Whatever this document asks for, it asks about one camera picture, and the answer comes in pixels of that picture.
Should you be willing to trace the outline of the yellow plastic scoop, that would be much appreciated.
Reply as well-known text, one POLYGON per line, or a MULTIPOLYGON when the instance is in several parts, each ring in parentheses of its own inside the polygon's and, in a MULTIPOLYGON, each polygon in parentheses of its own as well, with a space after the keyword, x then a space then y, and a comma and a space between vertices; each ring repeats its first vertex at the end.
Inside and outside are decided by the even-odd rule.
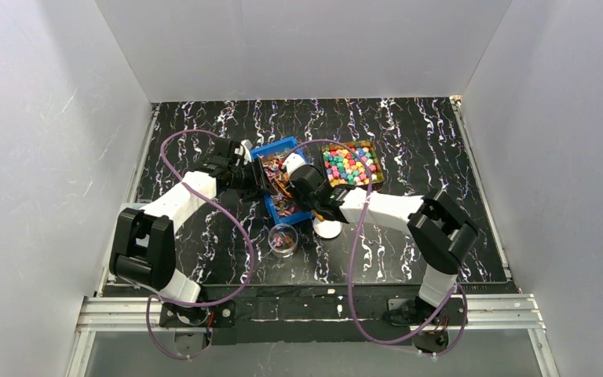
POLYGON ((298 193, 292 185, 289 177, 275 178, 274 187, 279 191, 281 195, 294 201, 299 208, 302 208, 302 202, 298 199, 298 193))

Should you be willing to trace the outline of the square tin of colourful candies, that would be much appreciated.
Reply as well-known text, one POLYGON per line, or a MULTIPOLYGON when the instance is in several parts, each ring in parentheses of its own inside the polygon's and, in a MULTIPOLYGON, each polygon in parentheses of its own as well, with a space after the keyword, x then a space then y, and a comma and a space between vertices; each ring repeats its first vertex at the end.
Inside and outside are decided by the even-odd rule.
POLYGON ((346 148, 330 144, 322 147, 323 164, 331 186, 353 185, 378 191, 385 182, 384 169, 369 140, 346 141, 346 148))

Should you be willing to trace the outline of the blue plastic candy bin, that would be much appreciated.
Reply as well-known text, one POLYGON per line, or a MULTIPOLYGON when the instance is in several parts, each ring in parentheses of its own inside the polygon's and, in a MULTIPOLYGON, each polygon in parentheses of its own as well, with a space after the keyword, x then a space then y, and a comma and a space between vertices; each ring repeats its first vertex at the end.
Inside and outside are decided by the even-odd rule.
POLYGON ((274 188, 273 194, 265 196, 264 203, 276 224, 294 225, 313 217, 311 212, 303 211, 292 200, 287 189, 289 177, 281 167, 286 154, 297 145, 298 142, 294 137, 285 137, 250 152, 253 160, 259 160, 263 163, 266 177, 274 188))

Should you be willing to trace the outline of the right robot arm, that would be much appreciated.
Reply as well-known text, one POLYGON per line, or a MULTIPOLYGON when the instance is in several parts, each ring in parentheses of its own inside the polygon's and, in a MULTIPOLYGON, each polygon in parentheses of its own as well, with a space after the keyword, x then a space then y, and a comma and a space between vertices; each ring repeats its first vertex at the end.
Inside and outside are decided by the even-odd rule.
POLYGON ((354 185, 333 186, 325 174, 307 163, 285 163, 283 168, 289 175, 288 191, 295 203, 321 221, 362 221, 411 236, 426 262, 426 271, 411 308, 401 310, 401 314, 417 323, 440 306, 480 233, 444 190, 425 196, 395 196, 354 185))

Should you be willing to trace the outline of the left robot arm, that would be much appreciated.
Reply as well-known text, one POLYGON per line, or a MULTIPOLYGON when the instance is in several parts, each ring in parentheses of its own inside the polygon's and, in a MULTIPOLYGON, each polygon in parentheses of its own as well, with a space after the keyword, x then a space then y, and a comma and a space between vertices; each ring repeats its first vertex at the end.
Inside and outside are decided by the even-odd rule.
POLYGON ((126 207, 117 217, 109 272, 145 288, 179 309, 211 308, 231 303, 239 286, 224 298, 208 301, 201 284, 176 266, 178 229, 203 205, 231 189, 253 200, 272 191, 262 162, 252 158, 251 143, 219 137, 214 149, 157 200, 140 208, 126 207))

